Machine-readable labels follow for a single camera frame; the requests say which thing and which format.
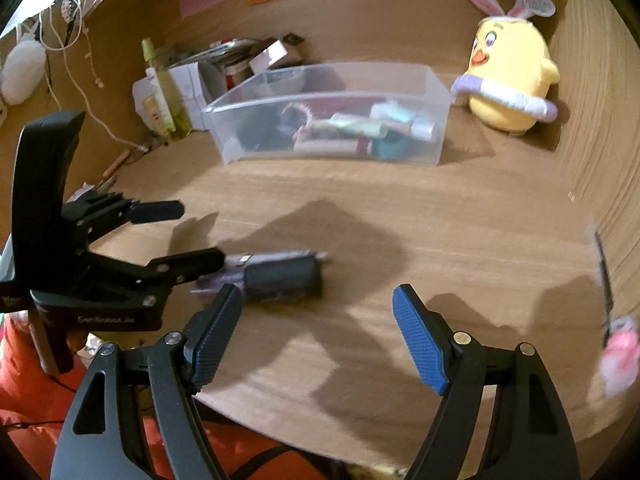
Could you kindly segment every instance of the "silver screw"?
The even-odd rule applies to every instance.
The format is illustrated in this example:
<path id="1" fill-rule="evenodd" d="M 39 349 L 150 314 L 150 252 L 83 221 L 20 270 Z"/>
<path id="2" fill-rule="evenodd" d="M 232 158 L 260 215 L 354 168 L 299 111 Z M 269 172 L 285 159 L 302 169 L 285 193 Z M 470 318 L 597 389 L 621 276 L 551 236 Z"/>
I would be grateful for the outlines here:
<path id="1" fill-rule="evenodd" d="M 536 353 L 536 349 L 533 348 L 533 345 L 530 345 L 529 343 L 522 343 L 520 345 L 520 351 L 524 354 L 524 355 L 533 355 Z"/>
<path id="2" fill-rule="evenodd" d="M 111 355 L 116 351 L 116 343 L 103 343 L 100 347 L 100 355 Z"/>
<path id="3" fill-rule="evenodd" d="M 459 345 L 468 345 L 471 343 L 471 336 L 466 332 L 456 332 L 453 335 L 453 341 Z"/>
<path id="4" fill-rule="evenodd" d="M 182 339 L 182 334 L 180 332 L 169 332 L 166 336 L 164 336 L 164 342 L 168 345 L 177 345 Z"/>
<path id="5" fill-rule="evenodd" d="M 156 304 L 156 297 L 153 295 L 145 296 L 145 299 L 142 300 L 142 306 L 154 306 Z"/>

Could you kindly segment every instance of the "plush toy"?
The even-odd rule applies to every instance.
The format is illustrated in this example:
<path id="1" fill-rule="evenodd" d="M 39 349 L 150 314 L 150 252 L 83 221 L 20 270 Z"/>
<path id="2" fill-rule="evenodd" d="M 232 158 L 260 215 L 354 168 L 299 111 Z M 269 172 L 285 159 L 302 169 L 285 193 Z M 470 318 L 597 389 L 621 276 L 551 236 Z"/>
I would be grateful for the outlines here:
<path id="1" fill-rule="evenodd" d="M 471 0 L 489 15 L 480 22 L 469 68 L 451 87 L 453 97 L 469 94 L 469 108 L 485 124 L 520 135 L 536 121 L 551 122 L 558 108 L 545 99 L 560 81 L 540 32 L 527 21 L 552 16 L 550 0 L 517 0 L 507 14 L 496 0 Z"/>

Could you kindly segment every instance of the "transparent plastic bin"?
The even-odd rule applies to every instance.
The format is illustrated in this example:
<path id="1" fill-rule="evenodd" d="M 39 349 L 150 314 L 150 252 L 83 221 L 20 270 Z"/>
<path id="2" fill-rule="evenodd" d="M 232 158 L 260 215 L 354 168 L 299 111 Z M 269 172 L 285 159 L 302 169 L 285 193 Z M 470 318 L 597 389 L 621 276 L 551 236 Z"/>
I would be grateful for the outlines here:
<path id="1" fill-rule="evenodd" d="M 204 116 L 225 164 L 308 156 L 437 164 L 450 104 L 426 65 L 348 62 L 263 72 Z"/>

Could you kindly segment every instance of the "wooden tabletop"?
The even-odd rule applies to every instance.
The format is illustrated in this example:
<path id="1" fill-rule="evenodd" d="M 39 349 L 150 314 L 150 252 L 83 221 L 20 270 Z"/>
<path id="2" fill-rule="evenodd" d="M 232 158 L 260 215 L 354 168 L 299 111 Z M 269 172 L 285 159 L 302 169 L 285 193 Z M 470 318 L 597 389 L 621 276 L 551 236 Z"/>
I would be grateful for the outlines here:
<path id="1" fill-rule="evenodd" d="M 220 163 L 196 133 L 124 168 L 116 188 L 180 199 L 180 221 L 125 226 L 94 247 L 139 264 L 219 245 L 228 253 L 328 251 L 324 297 L 246 306 L 200 400 L 242 424 L 321 454 L 407 465 L 440 397 L 424 386 L 391 311 L 411 283 L 454 330 L 540 352 L 577 440 L 610 424 L 596 374 L 604 306 L 590 219 L 554 182 L 551 152 L 479 126 L 453 108 L 437 167 L 348 160 Z M 164 327 L 201 304 L 174 289 Z M 493 391 L 467 467 L 478 464 Z"/>

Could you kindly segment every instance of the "white pom-pom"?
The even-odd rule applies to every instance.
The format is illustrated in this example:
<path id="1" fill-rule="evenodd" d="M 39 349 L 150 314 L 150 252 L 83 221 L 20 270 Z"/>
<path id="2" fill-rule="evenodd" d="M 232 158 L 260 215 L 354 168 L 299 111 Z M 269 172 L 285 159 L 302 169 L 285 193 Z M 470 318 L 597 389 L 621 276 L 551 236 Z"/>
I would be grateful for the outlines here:
<path id="1" fill-rule="evenodd" d="M 44 77 L 47 53 L 35 40 L 23 40 L 6 57 L 2 70 L 2 95 L 9 106 L 33 94 Z"/>

